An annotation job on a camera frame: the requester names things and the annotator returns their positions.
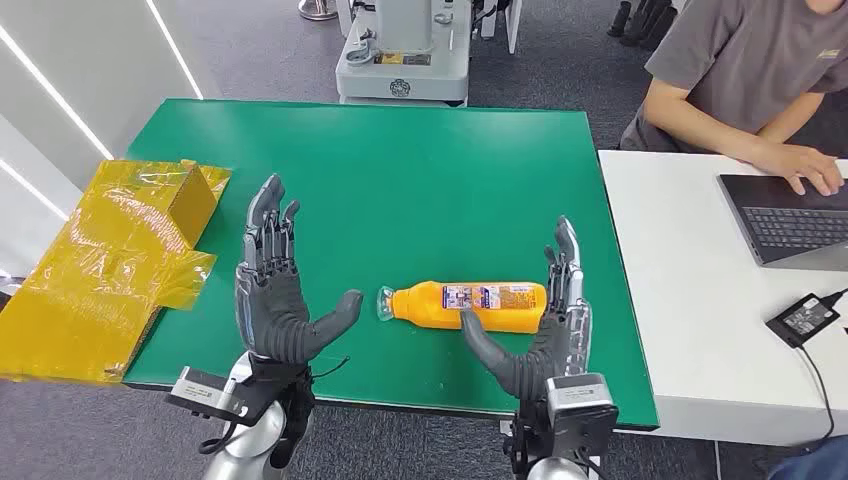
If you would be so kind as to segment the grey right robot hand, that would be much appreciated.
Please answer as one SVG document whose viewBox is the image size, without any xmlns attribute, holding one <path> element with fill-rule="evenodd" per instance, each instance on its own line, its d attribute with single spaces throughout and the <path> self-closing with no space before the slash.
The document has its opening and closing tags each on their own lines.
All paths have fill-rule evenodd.
<svg viewBox="0 0 848 480">
<path fill-rule="evenodd" d="M 584 274 L 575 229 L 563 215 L 554 230 L 557 249 L 546 246 L 547 301 L 528 350 L 510 353 L 484 331 L 478 315 L 460 312 L 463 338 L 484 367 L 509 395 L 522 401 L 546 397 L 545 383 L 553 377 L 581 374 L 588 363 L 591 307 L 584 297 Z"/>
</svg>

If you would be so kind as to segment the person's right hand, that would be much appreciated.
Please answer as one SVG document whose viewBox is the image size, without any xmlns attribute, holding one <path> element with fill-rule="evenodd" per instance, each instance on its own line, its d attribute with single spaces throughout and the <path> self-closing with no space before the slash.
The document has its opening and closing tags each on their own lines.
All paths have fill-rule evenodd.
<svg viewBox="0 0 848 480">
<path fill-rule="evenodd" d="M 798 145 L 767 145 L 754 165 L 762 171 L 782 177 L 798 195 L 806 194 L 807 181 L 819 194 L 839 192 L 845 180 L 836 158 Z"/>
</svg>

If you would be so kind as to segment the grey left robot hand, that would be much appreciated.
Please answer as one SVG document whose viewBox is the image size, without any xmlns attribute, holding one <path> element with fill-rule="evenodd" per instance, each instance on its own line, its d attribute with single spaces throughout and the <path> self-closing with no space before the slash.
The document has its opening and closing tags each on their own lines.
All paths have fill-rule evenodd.
<svg viewBox="0 0 848 480">
<path fill-rule="evenodd" d="M 364 295 L 351 289 L 329 313 L 312 321 L 294 256 L 294 217 L 300 203 L 281 206 L 285 188 L 274 173 L 249 203 L 242 260 L 235 270 L 235 315 L 253 355 L 306 364 L 358 320 Z"/>
</svg>

